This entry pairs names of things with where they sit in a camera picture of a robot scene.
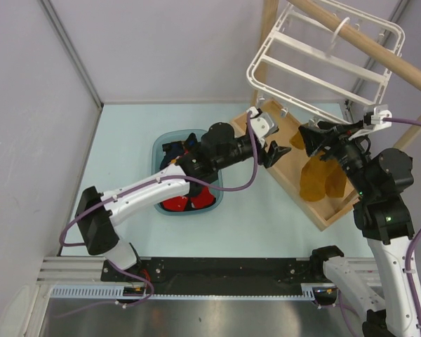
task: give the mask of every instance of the wooden pole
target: wooden pole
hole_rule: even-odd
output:
[[[406,147],[408,147],[414,139],[420,134],[421,127],[420,126],[414,126],[412,125],[404,134],[398,139],[396,144],[394,144],[394,147],[396,149],[405,150]]]
[[[279,0],[264,0],[259,47],[264,43],[268,34],[273,29],[278,13],[278,5]],[[261,63],[256,69],[255,77],[261,82],[265,82],[267,80],[267,65],[265,63]],[[257,98],[258,91],[254,90],[253,97],[251,98],[251,106],[255,105]]]
[[[341,23],[339,18],[313,1],[288,0],[288,2],[332,31],[335,31]],[[417,67],[394,55],[351,25],[343,25],[338,35],[421,91],[421,70]]]

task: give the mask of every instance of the white wall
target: white wall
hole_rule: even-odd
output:
[[[388,18],[398,0],[341,2]],[[251,96],[245,73],[258,49],[263,0],[53,0],[53,4],[105,103],[231,101]],[[280,1],[280,11],[286,4]],[[308,36],[298,22],[291,29],[299,37]],[[324,48],[330,36],[325,38]],[[340,46],[337,51],[352,55]],[[363,66],[367,58],[362,54],[356,60]],[[306,66],[301,59],[293,54],[292,61]],[[323,78],[334,80],[335,71],[323,72]],[[301,87],[303,81],[273,80],[286,83],[293,93],[305,93],[307,99],[321,98],[314,87]],[[355,81],[335,80],[348,82],[348,89]]]
[[[0,0],[0,315],[56,246],[98,111],[36,0]]]
[[[402,57],[421,69],[421,0],[410,2],[399,25],[406,32]],[[371,90],[370,86],[366,86],[363,92],[368,93]],[[392,75],[383,103],[389,105],[394,117],[417,119],[421,115],[421,92],[396,75]],[[358,109],[354,112],[357,118],[362,115]],[[377,153],[391,147],[407,128],[394,124],[386,131],[373,134],[370,137],[373,151]],[[403,193],[403,198],[412,214],[415,229],[418,230],[421,228],[421,135],[406,152],[413,157],[415,184]],[[416,260],[421,277],[421,242],[416,249]]]

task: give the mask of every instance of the light blue table surface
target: light blue table surface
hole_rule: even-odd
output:
[[[318,107],[342,116],[336,104]],[[150,176],[152,145],[162,134],[229,122],[248,104],[105,105],[80,191],[95,185],[105,191]],[[305,112],[291,108],[300,121]],[[253,160],[222,171],[225,187],[246,183]],[[321,232],[264,168],[242,192],[225,192],[221,204],[195,216],[165,216],[153,206],[118,226],[141,256],[308,257],[312,249],[335,244],[349,257],[372,257],[352,213]],[[67,242],[80,242],[73,227]],[[87,256],[84,247],[64,248],[64,256]]]

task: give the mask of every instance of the wooden box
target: wooden box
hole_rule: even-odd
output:
[[[282,106],[273,100],[262,106],[262,111],[270,113],[279,126],[279,132],[268,137],[267,142],[270,143],[272,140],[275,140],[278,145],[291,146],[289,140],[298,132],[300,122],[291,114],[281,117],[281,108]],[[246,131],[246,114],[233,119],[231,125],[234,127],[237,136],[244,135]],[[283,156],[268,171],[315,225],[320,230],[325,230],[352,210],[352,205],[356,202],[357,193],[347,181],[343,198],[325,197],[317,202],[302,200],[300,197],[300,176],[302,167],[307,163],[309,157],[307,157],[304,150],[292,148],[292,151]]]

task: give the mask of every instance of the red cloth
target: red cloth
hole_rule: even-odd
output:
[[[162,206],[164,206],[169,211],[182,212],[184,211],[188,200],[189,198],[187,197],[174,197],[163,201]]]
[[[198,195],[198,197],[191,197],[190,200],[192,201],[194,208],[196,209],[202,209],[206,206],[209,206],[213,203],[213,200],[215,197],[209,192],[209,189],[207,187],[203,188],[201,193]]]
[[[194,209],[203,209],[213,203],[215,197],[209,192],[207,187],[204,187],[197,197],[190,198],[193,203]],[[162,206],[169,211],[183,212],[189,198],[187,197],[174,197],[169,200],[163,201]]]

